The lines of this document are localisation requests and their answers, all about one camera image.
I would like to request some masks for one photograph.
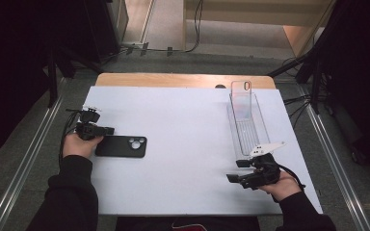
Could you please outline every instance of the person's left hand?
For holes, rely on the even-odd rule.
[[[90,158],[93,149],[103,140],[103,137],[95,137],[89,141],[83,141],[75,133],[65,137],[65,146],[63,147],[63,157],[68,155],[78,155]]]

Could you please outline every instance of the wooden table edge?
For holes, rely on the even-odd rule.
[[[155,87],[155,88],[230,88],[233,81],[251,81],[253,89],[276,89],[270,76],[212,75],[177,73],[102,73],[96,86]]]

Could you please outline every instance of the black sleeve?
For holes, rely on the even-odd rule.
[[[297,192],[279,202],[283,226],[277,231],[330,231],[335,225],[326,215],[319,215],[304,192]]]
[[[58,175],[27,230],[96,230],[98,198],[91,182],[93,164],[81,156],[63,158]]]

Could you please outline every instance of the black cable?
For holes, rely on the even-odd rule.
[[[143,49],[143,48],[137,48],[137,47],[134,47],[134,46],[124,46],[124,47],[125,48],[128,48],[127,50],[133,49],[133,50],[138,50],[138,51],[178,52],[178,53],[189,53],[189,52],[192,52],[195,49],[197,49],[197,47],[199,46],[200,20],[202,18],[202,10],[203,10],[203,0],[199,0],[197,9],[195,10],[195,16],[194,16],[194,25],[195,25],[195,30],[197,32],[197,40],[196,40],[196,42],[194,44],[194,47],[192,47],[189,50],[183,51],[183,50],[162,50],[162,49],[148,49],[148,48],[147,49]]]
[[[297,64],[301,64],[301,63],[297,62],[296,57],[291,57],[291,58],[288,58],[288,59],[284,60],[284,61],[283,61],[283,63],[281,64],[281,66],[284,66],[284,64],[285,64],[287,61],[289,61],[289,60],[293,60],[293,59],[296,61],[296,63],[297,63]],[[290,74],[289,72],[287,72],[287,70],[286,70],[284,73],[288,74],[289,76],[296,77],[296,75],[295,75],[295,74]]]
[[[79,111],[79,110],[66,109],[66,111],[67,112],[73,112],[73,113],[68,116],[65,127],[63,128],[63,133],[62,133],[62,137],[61,137],[61,141],[60,141],[60,150],[59,150],[59,166],[61,165],[62,159],[63,159],[63,148],[65,146],[65,138],[66,138],[68,133],[70,133],[71,131],[74,130],[74,128],[70,129],[70,130],[67,130],[67,129],[71,126],[71,124],[73,123],[76,116],[81,113],[81,111]]]
[[[197,14],[198,14],[198,9],[200,6],[200,11],[199,11],[199,22],[198,22],[198,27],[197,27]],[[195,42],[194,47],[192,49],[187,50],[185,52],[193,52],[197,47],[199,46],[199,37],[200,37],[200,19],[202,18],[202,11],[203,11],[203,0],[200,0],[197,6],[197,9],[195,10],[195,17],[194,17],[194,25],[195,25],[195,31],[197,32],[197,41]]]
[[[311,95],[309,95],[309,94],[305,94],[305,95],[302,95],[302,96],[296,97],[296,98],[284,99],[283,103],[284,103],[284,105],[289,105],[289,104],[295,103],[297,101],[301,101],[303,99],[310,99],[310,96]]]
[[[296,173],[294,173],[294,171],[292,171],[291,169],[289,169],[288,167],[284,167],[282,165],[279,165],[277,164],[277,166],[283,170],[285,170],[287,173],[289,173],[291,176],[293,176],[296,181],[297,181],[297,184],[299,185],[300,189],[304,192],[304,188],[305,188],[305,185],[302,184],[302,182],[300,181],[299,179],[299,176],[296,175]]]
[[[304,110],[307,108],[307,106],[308,106],[309,104],[310,104],[310,102],[309,102],[309,101],[307,101],[307,102],[303,103],[303,105],[302,105],[302,110],[300,111],[299,115],[297,115],[297,117],[296,117],[296,121],[295,121],[295,122],[294,122],[294,124],[293,124],[293,130],[296,128],[297,121],[299,121],[300,116],[302,115],[302,113],[304,112]]]

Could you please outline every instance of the white table surface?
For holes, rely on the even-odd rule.
[[[256,93],[270,142],[287,144],[276,161],[299,175],[322,209],[278,90]],[[118,136],[145,136],[142,159],[92,155],[99,213],[119,216],[281,214],[263,191],[227,181],[238,168],[226,106],[227,89],[92,87],[86,105],[102,110],[97,124]]]

